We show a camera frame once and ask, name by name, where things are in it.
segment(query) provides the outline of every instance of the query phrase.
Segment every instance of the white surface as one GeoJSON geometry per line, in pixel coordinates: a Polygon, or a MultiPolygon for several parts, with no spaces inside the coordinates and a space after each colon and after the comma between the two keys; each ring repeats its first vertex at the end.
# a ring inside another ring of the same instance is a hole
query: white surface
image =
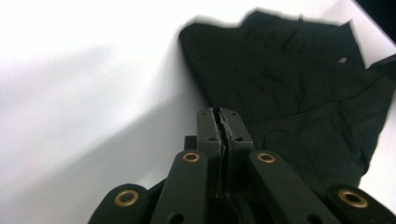
{"type": "MultiPolygon", "coordinates": [[[[117,185],[167,175],[205,107],[177,48],[186,21],[255,7],[352,20],[366,65],[396,53],[347,0],[0,2],[0,223],[86,223],[117,185]]],[[[396,105],[361,187],[396,213],[396,105]]]]}

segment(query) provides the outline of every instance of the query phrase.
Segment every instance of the black cloth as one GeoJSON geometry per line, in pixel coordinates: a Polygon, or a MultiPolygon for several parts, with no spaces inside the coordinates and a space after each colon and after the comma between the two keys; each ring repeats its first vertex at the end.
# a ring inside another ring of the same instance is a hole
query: black cloth
{"type": "Polygon", "coordinates": [[[396,63],[365,69],[348,23],[256,11],[240,27],[188,25],[179,42],[209,105],[238,112],[256,150],[278,153],[319,193],[359,185],[386,120],[396,63]]]}

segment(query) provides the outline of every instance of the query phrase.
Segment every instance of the crumpled black garment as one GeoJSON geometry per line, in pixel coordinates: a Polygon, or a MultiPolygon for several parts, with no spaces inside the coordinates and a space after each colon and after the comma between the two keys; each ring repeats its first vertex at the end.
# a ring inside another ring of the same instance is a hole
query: crumpled black garment
{"type": "Polygon", "coordinates": [[[386,120],[396,62],[365,69],[348,23],[256,11],[240,27],[191,24],[179,42],[209,105],[238,112],[256,150],[281,155],[316,192],[359,185],[386,120]]]}

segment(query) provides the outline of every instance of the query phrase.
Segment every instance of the wrinkled fabric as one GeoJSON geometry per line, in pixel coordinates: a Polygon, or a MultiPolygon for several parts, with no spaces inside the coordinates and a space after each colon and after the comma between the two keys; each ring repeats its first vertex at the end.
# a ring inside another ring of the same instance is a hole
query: wrinkled fabric
{"type": "Polygon", "coordinates": [[[193,23],[179,42],[209,105],[238,112],[255,150],[278,153],[316,192],[359,185],[386,120],[396,62],[365,69],[348,23],[256,11],[235,28],[193,23]]]}

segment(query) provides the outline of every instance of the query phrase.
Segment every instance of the metal grommet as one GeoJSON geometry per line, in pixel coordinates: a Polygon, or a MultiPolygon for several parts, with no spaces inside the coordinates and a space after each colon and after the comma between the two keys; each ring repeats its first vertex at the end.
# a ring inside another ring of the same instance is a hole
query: metal grommet
{"type": "Polygon", "coordinates": [[[263,161],[267,163],[271,163],[275,161],[275,157],[273,157],[268,153],[259,153],[259,155],[257,155],[257,159],[259,159],[259,161],[263,161]]]}
{"type": "Polygon", "coordinates": [[[357,208],[365,208],[369,205],[365,198],[350,189],[340,189],[338,191],[338,197],[345,203],[357,208]]]}
{"type": "Polygon", "coordinates": [[[193,152],[189,152],[184,154],[183,156],[183,161],[187,161],[187,162],[196,162],[200,159],[201,157],[193,152]]]}
{"type": "Polygon", "coordinates": [[[139,194],[135,190],[126,189],[120,192],[119,194],[117,194],[116,198],[114,199],[114,203],[119,207],[127,207],[134,204],[138,198],[139,198],[139,194]],[[123,200],[122,197],[125,195],[132,196],[132,198],[128,200],[123,200]]]}

